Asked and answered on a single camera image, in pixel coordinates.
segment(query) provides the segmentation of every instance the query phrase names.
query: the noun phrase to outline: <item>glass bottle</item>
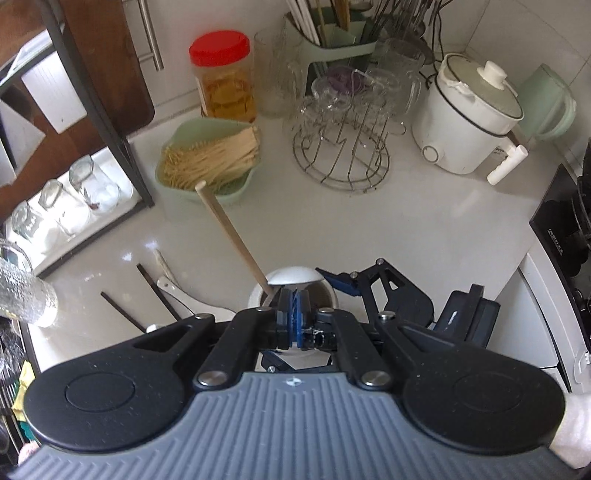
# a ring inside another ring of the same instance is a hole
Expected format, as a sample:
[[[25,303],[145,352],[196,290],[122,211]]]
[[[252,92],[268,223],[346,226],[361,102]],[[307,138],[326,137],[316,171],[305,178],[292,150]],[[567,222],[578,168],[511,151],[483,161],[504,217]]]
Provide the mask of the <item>glass bottle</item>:
[[[49,327],[57,317],[55,289],[37,278],[26,253],[0,238],[0,315]]]

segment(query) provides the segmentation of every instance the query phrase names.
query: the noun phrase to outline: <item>yellow cloth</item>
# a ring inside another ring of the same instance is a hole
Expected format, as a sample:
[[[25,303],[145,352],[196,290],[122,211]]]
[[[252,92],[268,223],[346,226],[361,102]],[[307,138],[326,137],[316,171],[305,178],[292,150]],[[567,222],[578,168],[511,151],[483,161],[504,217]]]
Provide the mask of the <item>yellow cloth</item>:
[[[18,421],[27,421],[23,412],[22,401],[25,398],[27,388],[29,388],[29,385],[31,385],[33,380],[35,380],[33,368],[29,362],[24,362],[22,365],[21,376],[18,379],[20,387],[18,389],[17,397],[14,399],[14,403],[12,404],[12,411],[14,412],[14,416]]]

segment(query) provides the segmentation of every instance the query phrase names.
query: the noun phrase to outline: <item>mint green kettle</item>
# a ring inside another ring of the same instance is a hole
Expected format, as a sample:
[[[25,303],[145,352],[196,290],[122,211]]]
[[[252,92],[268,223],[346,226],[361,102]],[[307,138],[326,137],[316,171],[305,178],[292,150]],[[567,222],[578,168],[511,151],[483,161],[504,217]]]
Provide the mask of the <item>mint green kettle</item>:
[[[526,141],[563,135],[577,111],[569,86],[544,63],[517,89],[517,100],[524,111],[519,129]]]

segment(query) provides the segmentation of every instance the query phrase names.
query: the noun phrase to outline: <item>bamboo skewer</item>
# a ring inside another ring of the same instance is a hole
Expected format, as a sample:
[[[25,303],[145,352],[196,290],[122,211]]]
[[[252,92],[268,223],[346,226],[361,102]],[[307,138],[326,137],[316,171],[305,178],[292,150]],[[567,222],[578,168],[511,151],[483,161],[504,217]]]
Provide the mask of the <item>bamboo skewer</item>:
[[[329,39],[328,35],[326,34],[326,23],[324,23],[324,15],[322,13],[322,7],[320,6],[320,0],[316,0],[316,9],[318,10],[318,17],[320,21],[320,33],[321,33],[321,40],[322,46],[324,48],[328,48],[329,46]]]
[[[255,280],[258,284],[262,287],[264,292],[272,297],[274,295],[273,289],[267,283],[267,278],[265,274],[262,272],[261,268],[256,263],[255,259],[252,257],[251,253],[248,251],[248,248],[238,235],[238,232],[232,225],[232,222],[224,212],[223,207],[217,201],[217,198],[211,191],[211,189],[207,186],[207,182],[202,180],[195,185],[195,191],[199,194],[199,197],[207,207],[207,209],[211,212],[211,214],[216,218],[222,230],[231,241],[232,245],[238,252],[238,255],[244,260],[244,263],[250,270]]]

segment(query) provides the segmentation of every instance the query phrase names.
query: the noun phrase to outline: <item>wooden cutting board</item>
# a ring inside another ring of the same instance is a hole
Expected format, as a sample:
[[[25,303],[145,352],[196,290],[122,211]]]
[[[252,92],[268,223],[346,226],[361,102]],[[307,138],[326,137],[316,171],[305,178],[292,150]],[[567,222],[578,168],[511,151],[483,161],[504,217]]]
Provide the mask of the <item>wooden cutting board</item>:
[[[61,0],[66,24],[90,79],[117,131],[129,135],[154,117],[121,0]],[[33,0],[0,0],[0,65],[43,30]],[[78,158],[104,147],[88,117],[56,133],[21,82],[2,99],[45,133],[13,185],[0,189],[0,222],[45,182],[68,170]]]

